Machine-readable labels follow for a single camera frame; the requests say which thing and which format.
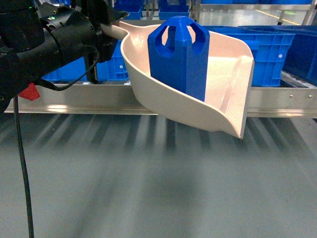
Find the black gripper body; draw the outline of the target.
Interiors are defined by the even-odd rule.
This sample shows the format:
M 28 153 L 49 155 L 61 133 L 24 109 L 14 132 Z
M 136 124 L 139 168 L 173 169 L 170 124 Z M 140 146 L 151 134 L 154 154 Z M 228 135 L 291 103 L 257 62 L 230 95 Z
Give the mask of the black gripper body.
M 118 40 L 106 35 L 102 25 L 119 20 L 109 0 L 73 0 L 41 19 L 45 42 L 41 79 L 50 83 L 99 83 L 98 64 L 111 60 Z

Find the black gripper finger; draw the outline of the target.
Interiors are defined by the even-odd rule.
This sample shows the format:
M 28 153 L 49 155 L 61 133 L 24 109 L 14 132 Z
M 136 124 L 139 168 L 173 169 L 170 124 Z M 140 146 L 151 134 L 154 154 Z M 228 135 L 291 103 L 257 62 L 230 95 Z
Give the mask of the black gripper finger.
M 113 23 L 128 16 L 129 13 L 126 11 L 109 8 L 106 13 L 106 25 L 112 25 Z

